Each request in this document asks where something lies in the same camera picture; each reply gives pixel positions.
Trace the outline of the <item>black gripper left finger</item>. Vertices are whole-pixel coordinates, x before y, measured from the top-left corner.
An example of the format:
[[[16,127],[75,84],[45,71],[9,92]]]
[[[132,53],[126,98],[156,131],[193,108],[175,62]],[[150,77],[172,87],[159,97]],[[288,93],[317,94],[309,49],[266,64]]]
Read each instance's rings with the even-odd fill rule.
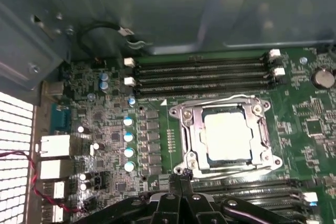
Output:
[[[166,193],[149,193],[154,198],[130,197],[86,216],[76,223],[179,223],[182,175],[169,176]]]

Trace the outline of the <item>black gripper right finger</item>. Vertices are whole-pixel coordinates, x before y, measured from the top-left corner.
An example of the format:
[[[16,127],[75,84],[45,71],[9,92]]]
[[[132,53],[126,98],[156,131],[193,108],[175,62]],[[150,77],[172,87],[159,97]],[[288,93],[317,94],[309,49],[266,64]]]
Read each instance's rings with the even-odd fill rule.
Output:
[[[192,179],[191,170],[182,171],[183,203],[196,223],[299,223],[235,197],[224,198],[217,204],[211,196],[194,192]]]

